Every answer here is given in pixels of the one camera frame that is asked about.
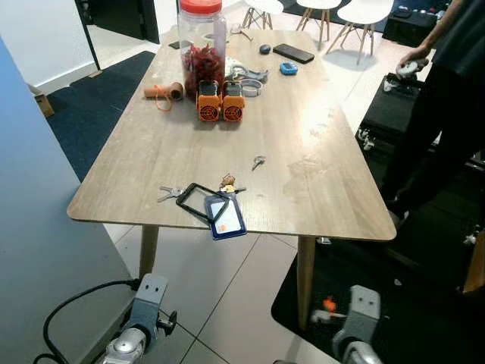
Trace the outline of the person's hand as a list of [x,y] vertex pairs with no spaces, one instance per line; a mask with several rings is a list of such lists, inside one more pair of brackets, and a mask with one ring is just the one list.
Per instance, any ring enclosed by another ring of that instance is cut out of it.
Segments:
[[412,49],[411,52],[406,53],[405,56],[399,59],[398,67],[403,68],[412,62],[417,62],[419,63],[419,67],[423,67],[429,63],[427,58],[429,58],[430,52],[432,52],[432,49],[428,49],[426,46],[419,46],[419,48]]

